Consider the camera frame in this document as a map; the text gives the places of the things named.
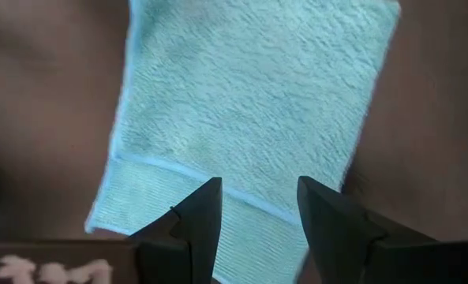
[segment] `microfiber cloth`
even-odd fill
[[[122,95],[87,230],[131,234],[223,178],[214,276],[290,283],[297,180],[339,190],[399,15],[383,0],[131,0]]]

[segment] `fabric texture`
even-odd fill
[[[290,283],[309,175],[339,190],[399,5],[132,0],[110,157],[87,220],[131,234],[223,178],[214,276]]]

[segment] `printed number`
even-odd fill
[[[3,256],[0,263],[0,279],[11,279],[13,284],[35,284],[36,265],[19,256]],[[106,260],[93,260],[81,267],[66,270],[61,263],[46,263],[39,269],[39,281],[48,284],[110,284],[112,267]]]

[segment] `light blue towel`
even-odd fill
[[[215,277],[290,283],[296,198],[339,190],[399,13],[383,0],[132,0],[124,88],[87,221],[131,234],[223,177]]]

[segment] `towel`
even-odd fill
[[[132,0],[110,154],[87,231],[131,234],[223,177],[214,276],[290,283],[296,198],[339,190],[399,14],[382,0]]]

